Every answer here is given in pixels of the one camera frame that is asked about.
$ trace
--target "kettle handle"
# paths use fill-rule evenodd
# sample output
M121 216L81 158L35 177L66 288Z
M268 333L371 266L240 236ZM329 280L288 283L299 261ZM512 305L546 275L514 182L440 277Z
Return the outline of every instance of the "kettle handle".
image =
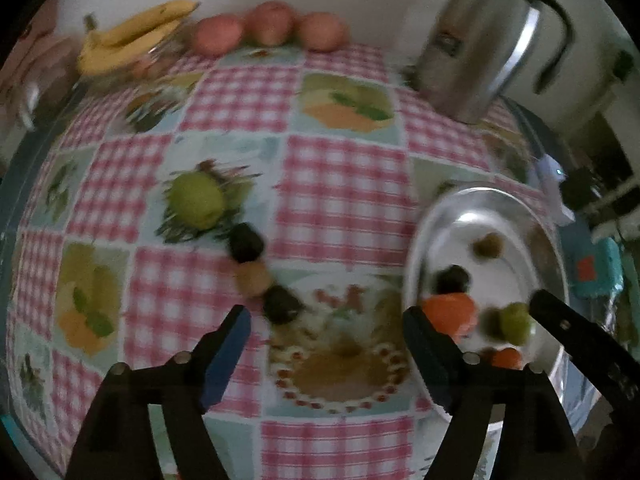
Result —
M534 91L536 94L540 94L546 90L546 88L551 84L553 79L558 74L558 69L560 68L560 64L564 59L569 47L571 47L572 43L575 39L575 31L574 26L569 19L566 11L561 7L561 5L555 0L539 0L540 2L547 4L551 7L556 14L560 17L562 21L562 26L564 27L564 37L562 38L562 44L560 48L556 52L556 55L546 64L546 66L540 72L538 76L538 80L536 81L536 85L534 87Z

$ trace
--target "tablecloth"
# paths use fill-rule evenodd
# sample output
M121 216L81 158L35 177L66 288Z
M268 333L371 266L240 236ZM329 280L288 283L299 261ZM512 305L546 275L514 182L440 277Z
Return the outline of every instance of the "tablecloth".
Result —
M48 153L17 234L6 355L15 413L60 472L110 366L164 363L247 304L252 335L205 424L233 479L421 478L446 423L409 377L402 266L449 182L493 182L551 228L531 154L498 99L479 126L436 113L399 58L352 44L219 59L86 98ZM208 171L228 211L176 225L166 190ZM236 291L229 226L265 239L275 279L305 304L271 327ZM161 412L158 456L176 478ZM476 478L490 471L489 434Z

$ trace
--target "banana bunch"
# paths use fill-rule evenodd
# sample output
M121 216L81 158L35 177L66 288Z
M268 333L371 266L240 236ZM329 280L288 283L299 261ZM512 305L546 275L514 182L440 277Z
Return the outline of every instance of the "banana bunch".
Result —
M95 76L122 68L172 34L198 4L193 0L172 0L144 10L110 30L89 30L78 56L79 72Z

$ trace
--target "orange fruit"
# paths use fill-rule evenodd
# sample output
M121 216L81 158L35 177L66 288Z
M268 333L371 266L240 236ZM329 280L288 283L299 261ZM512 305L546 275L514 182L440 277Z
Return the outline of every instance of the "orange fruit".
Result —
M462 292L431 296L422 302L422 311L434 329L456 342L478 323L474 300Z
M522 370L522 354L515 348L504 348L494 354L491 364L499 368Z

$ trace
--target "green apple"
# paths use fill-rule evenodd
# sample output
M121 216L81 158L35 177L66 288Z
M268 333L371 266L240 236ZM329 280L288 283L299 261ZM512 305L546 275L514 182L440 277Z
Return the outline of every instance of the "green apple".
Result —
M167 193L169 208L183 224L204 231L218 223L225 211L225 196L207 173L191 171L177 176Z
M525 303L511 303L500 311L500 330L512 345L526 345L533 332L533 318Z

